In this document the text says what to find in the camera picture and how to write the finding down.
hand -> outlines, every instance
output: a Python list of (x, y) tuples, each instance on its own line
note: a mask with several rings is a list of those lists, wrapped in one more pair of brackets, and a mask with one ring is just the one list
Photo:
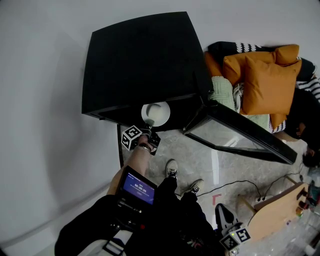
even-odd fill
[(148, 142), (148, 137), (146, 135), (141, 135), (138, 139), (138, 145), (141, 144), (141, 143), (145, 143), (147, 144), (151, 151), (154, 150), (154, 147)]
[(305, 124), (303, 122), (301, 122), (299, 124), (299, 127), (296, 129), (297, 130), (296, 135), (301, 137), (301, 135), (304, 132), (305, 128), (306, 128)]

tiled floor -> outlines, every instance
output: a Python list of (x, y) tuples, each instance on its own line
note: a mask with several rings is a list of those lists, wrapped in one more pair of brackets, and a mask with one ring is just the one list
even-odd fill
[[(206, 130), (196, 130), (197, 135), (208, 136)], [(217, 152), (218, 166), (219, 166), (219, 181), (214, 184), (213, 160), (212, 150), (184, 135), (178, 130), (159, 132), (161, 143), (155, 156), (149, 162), (149, 168), (146, 177), (155, 184), (159, 185), (165, 178), (165, 166), (169, 159), (176, 159), (179, 164), (178, 173), (178, 188), (176, 193), (180, 194), (188, 188), (188, 186), (197, 179), (205, 180), (205, 187), (203, 192), (211, 191), (226, 183), (249, 180), (254, 182), (260, 192), (264, 193), (271, 182), (287, 173), (298, 173), (302, 159), (302, 153), (306, 147), (303, 141), (288, 142), (297, 153), (298, 157), (293, 165), (281, 164), (276, 162), (268, 162), (244, 156), (238, 156), (225, 152)], [(228, 142), (231, 137), (225, 134), (217, 135), (220, 145)], [(245, 138), (239, 138), (238, 146), (255, 148), (256, 146)], [(124, 148), (123, 158), (126, 160), (129, 152)], [(310, 182), (310, 178), (306, 176), (307, 169), (302, 168), (301, 174), (305, 177), (305, 182)], [(292, 175), (292, 179), (299, 181), (299, 175)], [(281, 191), (292, 186), (292, 183), (286, 179), (277, 181), (268, 195), (276, 195)], [(216, 198), (216, 204), (223, 203), (235, 209), (240, 221), (247, 224), (251, 217), (252, 212), (248, 210), (243, 204), (237, 200), (238, 194), (244, 195), (248, 202), (254, 204), (259, 197), (254, 185), (243, 182), (235, 183), (218, 189), (210, 194), (200, 196), (198, 202), (202, 207), (209, 223), (214, 219), (215, 206), (213, 205), (213, 195), (221, 194)], [(310, 222), (308, 218), (314, 218), (314, 227), (307, 223)], [(301, 251), (297, 249), (298, 238), (303, 237), (307, 241), (310, 240), (317, 231), (320, 229), (320, 219), (310, 212), (306, 212), (301, 219), (291, 222), (282, 231), (275, 233), (259, 242), (247, 243), (240, 248), (241, 256), (280, 256), (280, 255), (302, 255)]]

person in black clothing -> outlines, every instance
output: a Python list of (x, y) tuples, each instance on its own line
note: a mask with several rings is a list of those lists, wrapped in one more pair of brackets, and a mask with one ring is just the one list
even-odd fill
[(303, 163), (307, 167), (320, 164), (320, 103), (315, 96), (303, 89), (295, 89), (285, 132), (307, 143)]
[[(139, 138), (138, 145), (143, 146), (134, 149), (124, 167), (144, 176), (153, 147), (146, 136)], [(61, 230), (54, 248), (56, 256), (76, 256), (94, 241), (110, 240), (115, 235), (110, 225), (116, 217), (115, 193), (124, 167), (112, 179), (107, 195)], [(126, 255), (225, 255), (219, 243), (222, 237), (215, 233), (197, 203), (197, 193), (204, 181), (195, 181), (179, 200), (175, 195), (178, 176), (175, 160), (167, 163), (166, 175), (155, 193), (145, 228), (133, 232), (125, 245)]]

sneaker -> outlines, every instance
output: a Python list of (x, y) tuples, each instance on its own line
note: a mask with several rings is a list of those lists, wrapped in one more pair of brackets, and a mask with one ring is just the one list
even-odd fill
[(167, 177), (173, 177), (173, 178), (177, 178), (178, 175), (178, 163), (176, 160), (174, 159), (170, 159), (167, 163), (166, 163), (166, 176)]
[(197, 194), (200, 190), (204, 188), (205, 181), (203, 179), (198, 179), (194, 183), (191, 184), (190, 188), (185, 192), (191, 192)]

blue screen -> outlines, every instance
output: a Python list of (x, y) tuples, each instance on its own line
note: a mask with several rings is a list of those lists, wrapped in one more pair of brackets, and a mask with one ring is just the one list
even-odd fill
[(123, 189), (150, 205), (154, 203), (155, 189), (136, 178), (131, 173), (127, 174)]

